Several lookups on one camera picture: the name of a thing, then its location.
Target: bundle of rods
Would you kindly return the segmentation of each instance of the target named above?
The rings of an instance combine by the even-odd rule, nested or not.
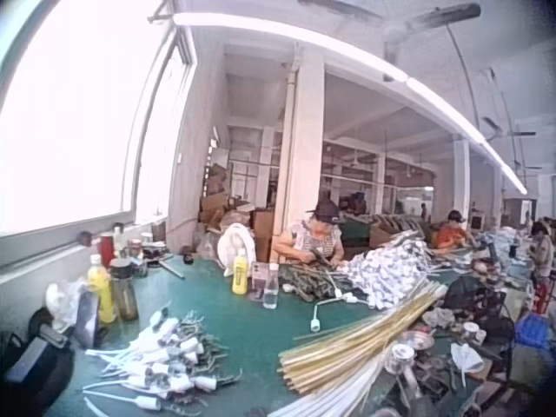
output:
[[[446,290],[439,283],[427,282],[413,298],[401,303],[394,311],[357,321],[317,341],[282,352],[279,371],[283,373],[290,389],[299,394],[318,395],[343,389],[345,384],[353,384],[354,378],[360,378],[361,373],[377,374],[376,368],[379,368],[379,372],[381,369],[381,365],[377,365],[377,358],[381,357],[386,347],[439,300]],[[366,383],[362,387],[368,392],[371,385]],[[278,410],[271,415],[282,414]]]

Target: woman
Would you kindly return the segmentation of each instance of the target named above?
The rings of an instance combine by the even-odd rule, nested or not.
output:
[[[536,243],[534,252],[529,255],[535,264],[534,281],[547,283],[553,268],[554,246],[548,235],[548,230],[541,222],[535,222],[531,228],[531,235]]]
[[[275,241],[273,250],[288,261],[311,263],[316,261],[314,251],[339,266],[344,256],[341,231],[337,223],[340,210],[331,200],[318,202],[308,221],[299,220],[289,225]]]
[[[459,248],[465,241],[470,241],[474,247],[477,242],[471,233],[461,228],[463,217],[458,210],[452,210],[448,214],[448,222],[442,226],[436,239],[437,249]]]

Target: fabric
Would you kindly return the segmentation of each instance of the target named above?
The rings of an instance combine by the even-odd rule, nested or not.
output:
[[[535,249],[535,274],[542,278],[547,278],[553,268],[554,246],[550,241],[550,237],[545,235],[542,241],[537,243]]]
[[[448,243],[450,241],[457,242],[465,238],[466,232],[463,228],[450,228],[449,226],[444,226],[440,229],[440,232],[438,232],[436,247],[438,248],[443,243]]]
[[[332,233],[326,238],[315,239],[311,235],[307,222],[304,220],[290,224],[288,230],[295,241],[294,249],[309,251],[314,248],[321,252],[325,258],[329,258],[334,254],[334,246],[336,246],[336,243],[341,238],[340,228],[334,226]]]

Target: sleeveless top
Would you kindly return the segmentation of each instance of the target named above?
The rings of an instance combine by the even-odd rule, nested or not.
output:
[[[332,233],[322,239],[315,239],[311,235],[308,223],[304,220],[294,222],[288,227],[294,239],[294,249],[310,251],[316,249],[325,258],[330,258],[334,254],[334,246],[340,241],[341,231],[338,226],[334,226]]]

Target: window frame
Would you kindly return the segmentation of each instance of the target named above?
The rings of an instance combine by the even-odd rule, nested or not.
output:
[[[0,112],[2,111],[5,97],[10,88],[10,82],[15,74],[17,65],[19,64],[27,46],[32,41],[33,36],[37,33],[41,24],[48,17],[49,13],[59,4],[60,0],[42,0],[40,4],[33,10],[29,18],[25,21],[19,30],[14,41],[7,50],[2,68],[0,68]],[[167,33],[164,35],[161,45],[159,46],[150,66],[149,74],[142,88],[141,98],[136,106],[136,115],[133,125],[131,126],[128,151],[126,155],[124,167],[124,175],[122,176],[122,197],[120,201],[120,210],[111,215],[104,215],[85,219],[77,222],[69,222],[30,230],[13,235],[0,235],[0,271],[3,267],[13,266],[21,261],[28,261],[30,258],[43,255],[49,252],[57,251],[61,248],[67,248],[76,243],[79,232],[83,230],[89,231],[93,235],[112,229],[115,222],[123,224],[132,224],[136,220],[136,200],[139,186],[139,178],[141,171],[142,148],[149,125],[150,115],[152,113],[156,94],[162,80],[164,70],[168,65],[174,47],[178,47],[182,59],[192,56],[189,47],[192,46],[192,39],[188,39],[187,31],[178,30],[173,24],[169,25]],[[188,66],[186,76],[191,74],[192,59],[187,59],[184,63]],[[129,156],[129,148],[132,141],[136,141],[135,164],[133,172],[133,180],[131,183],[131,202],[130,210],[123,211],[123,202],[125,194],[127,162]]]

